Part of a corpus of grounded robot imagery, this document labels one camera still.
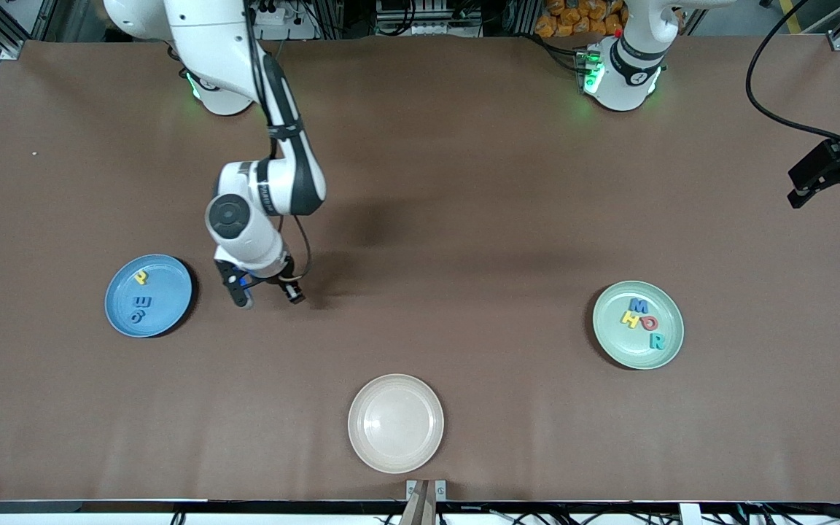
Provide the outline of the blue plate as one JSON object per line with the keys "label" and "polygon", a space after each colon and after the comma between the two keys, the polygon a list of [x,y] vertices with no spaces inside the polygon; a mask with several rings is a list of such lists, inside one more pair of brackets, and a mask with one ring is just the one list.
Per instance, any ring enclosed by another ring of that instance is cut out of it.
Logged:
{"label": "blue plate", "polygon": [[[133,279],[138,270],[149,274],[147,285]],[[189,312],[195,300],[195,284],[190,269],[177,258],[166,254],[147,254],[121,266],[108,283],[104,295],[104,313],[111,326],[134,338],[160,337],[172,331]],[[138,324],[130,323],[133,297],[152,298],[147,315]]]}

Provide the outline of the beige plate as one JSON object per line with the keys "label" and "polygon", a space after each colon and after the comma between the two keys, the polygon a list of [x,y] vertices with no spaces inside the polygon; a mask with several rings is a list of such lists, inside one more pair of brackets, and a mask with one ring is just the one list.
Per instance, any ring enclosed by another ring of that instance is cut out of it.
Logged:
{"label": "beige plate", "polygon": [[423,467],[439,451],[446,412],[426,382],[387,373],[354,396],[347,431],[354,453],[369,468],[400,475]]}

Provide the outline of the brown table cover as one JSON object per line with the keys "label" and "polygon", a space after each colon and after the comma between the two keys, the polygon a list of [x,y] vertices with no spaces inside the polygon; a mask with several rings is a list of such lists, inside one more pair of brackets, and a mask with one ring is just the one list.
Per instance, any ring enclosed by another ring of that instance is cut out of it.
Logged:
{"label": "brown table cover", "polygon": [[[446,433],[411,478],[456,499],[840,501],[840,185],[744,96],[756,37],[687,37],[640,109],[523,39],[287,44],[327,200],[306,301],[233,305],[204,210],[263,117],[208,113],[163,44],[27,44],[0,65],[0,499],[375,499],[353,396],[409,373]],[[166,254],[195,300],[160,337],[104,313]],[[661,288],[685,339],[614,362],[592,309]]]}

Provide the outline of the white power strip with plugs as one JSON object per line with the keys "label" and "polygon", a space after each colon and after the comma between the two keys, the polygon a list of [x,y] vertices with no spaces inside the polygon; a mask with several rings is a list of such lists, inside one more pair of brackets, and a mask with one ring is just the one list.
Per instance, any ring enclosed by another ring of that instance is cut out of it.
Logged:
{"label": "white power strip with plugs", "polygon": [[254,36],[259,40],[313,40],[322,36],[316,10],[304,0],[253,0]]}

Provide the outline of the light green plate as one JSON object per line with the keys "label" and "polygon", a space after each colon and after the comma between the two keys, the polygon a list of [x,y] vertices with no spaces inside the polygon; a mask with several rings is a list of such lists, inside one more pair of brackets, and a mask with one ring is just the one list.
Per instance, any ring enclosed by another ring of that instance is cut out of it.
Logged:
{"label": "light green plate", "polygon": [[[659,322],[656,331],[639,325],[629,329],[621,324],[632,297],[642,297],[649,303],[649,314]],[[679,355],[685,339],[685,322],[679,306],[661,288],[644,281],[621,281],[603,290],[592,309],[592,328],[597,342],[620,365],[639,371],[650,371],[673,361]],[[666,336],[664,350],[649,348],[651,333]]]}

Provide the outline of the orange packaged items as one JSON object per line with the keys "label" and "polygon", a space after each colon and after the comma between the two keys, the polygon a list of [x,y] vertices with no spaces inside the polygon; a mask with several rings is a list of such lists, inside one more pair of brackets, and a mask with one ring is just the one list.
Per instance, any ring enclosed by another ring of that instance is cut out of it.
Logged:
{"label": "orange packaged items", "polygon": [[541,0],[534,33],[544,39],[581,33],[620,36],[628,17],[623,0]]}

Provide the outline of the long white power strip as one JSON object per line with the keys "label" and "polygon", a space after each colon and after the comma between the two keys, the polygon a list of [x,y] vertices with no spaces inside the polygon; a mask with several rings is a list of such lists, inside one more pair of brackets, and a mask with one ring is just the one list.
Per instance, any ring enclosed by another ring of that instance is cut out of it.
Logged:
{"label": "long white power strip", "polygon": [[463,37],[463,39],[479,39],[481,37],[481,26],[469,26],[469,24],[458,23],[457,20],[439,21],[416,21],[405,33],[406,36],[449,36]]}

